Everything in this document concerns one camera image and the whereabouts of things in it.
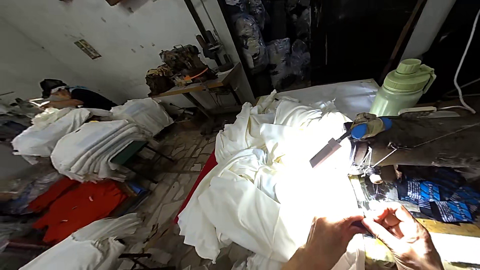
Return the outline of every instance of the blue handle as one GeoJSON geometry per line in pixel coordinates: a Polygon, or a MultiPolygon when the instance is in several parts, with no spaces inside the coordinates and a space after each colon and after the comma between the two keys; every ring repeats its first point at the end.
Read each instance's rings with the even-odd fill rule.
{"type": "MultiPolygon", "coordinates": [[[[386,117],[380,117],[384,123],[385,130],[389,130],[392,127],[392,120],[386,117]]],[[[359,124],[352,129],[352,137],[360,140],[367,133],[367,124],[359,124]]]]}

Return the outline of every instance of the black shirt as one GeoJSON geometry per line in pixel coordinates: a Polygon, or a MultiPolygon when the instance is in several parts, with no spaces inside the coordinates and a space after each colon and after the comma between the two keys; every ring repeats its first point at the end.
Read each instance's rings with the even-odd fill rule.
{"type": "Polygon", "coordinates": [[[116,106],[111,100],[88,89],[75,88],[70,91],[70,94],[72,99],[83,101],[84,108],[110,110],[116,106]]]}

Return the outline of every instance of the person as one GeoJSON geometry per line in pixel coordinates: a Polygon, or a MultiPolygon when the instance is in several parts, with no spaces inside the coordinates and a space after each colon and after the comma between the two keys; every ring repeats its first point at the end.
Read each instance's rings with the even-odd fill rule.
{"type": "Polygon", "coordinates": [[[398,269],[444,269],[427,229],[401,204],[392,202],[366,218],[362,215],[315,218],[307,243],[282,270],[331,269],[346,252],[353,235],[366,232],[355,224],[359,221],[390,249],[398,269]]]}
{"type": "Polygon", "coordinates": [[[116,104],[101,94],[95,93],[83,86],[68,86],[61,80],[45,79],[40,82],[43,89],[42,97],[56,97],[58,100],[50,101],[42,108],[66,108],[82,106],[84,108],[95,108],[110,110],[116,104]]]}

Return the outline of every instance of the human hand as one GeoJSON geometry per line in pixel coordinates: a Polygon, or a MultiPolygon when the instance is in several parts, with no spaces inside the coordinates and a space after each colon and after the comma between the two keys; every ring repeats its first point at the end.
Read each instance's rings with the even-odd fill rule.
{"type": "Polygon", "coordinates": [[[282,270],[327,270],[331,269],[346,252],[348,243],[357,233],[366,230],[352,225],[363,215],[346,217],[315,217],[307,243],[298,248],[282,270]]]}
{"type": "Polygon", "coordinates": [[[394,255],[398,269],[443,269],[427,229],[397,202],[362,220],[363,225],[394,255]]]}
{"type": "Polygon", "coordinates": [[[53,107],[53,101],[50,101],[49,103],[46,103],[46,104],[43,104],[42,106],[40,106],[40,108],[42,109],[46,109],[46,108],[52,108],[53,107]]]}

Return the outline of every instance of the tiled floor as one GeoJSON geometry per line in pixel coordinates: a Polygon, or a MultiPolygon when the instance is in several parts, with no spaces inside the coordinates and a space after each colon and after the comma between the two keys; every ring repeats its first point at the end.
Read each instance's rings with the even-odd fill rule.
{"type": "MultiPolygon", "coordinates": [[[[158,155],[148,149],[140,153],[144,158],[157,160],[154,166],[146,170],[156,175],[158,183],[151,184],[143,180],[152,193],[137,212],[144,217],[143,229],[150,234],[144,243],[137,243],[127,251],[151,253],[151,259],[144,260],[150,267],[168,265],[182,270],[190,266],[193,270],[197,267],[205,269],[205,266],[208,269],[230,270],[237,259],[247,257],[248,250],[231,245],[222,249],[217,263],[213,265],[210,260],[200,258],[193,246],[183,243],[184,237],[179,236],[178,225],[172,222],[215,148],[215,135],[202,136],[199,130],[185,130],[178,126],[164,133],[161,139],[152,141],[150,145],[172,157],[175,163],[165,158],[158,160],[158,155]]],[[[132,265],[131,261],[124,260],[119,270],[130,269],[132,265]]]]}

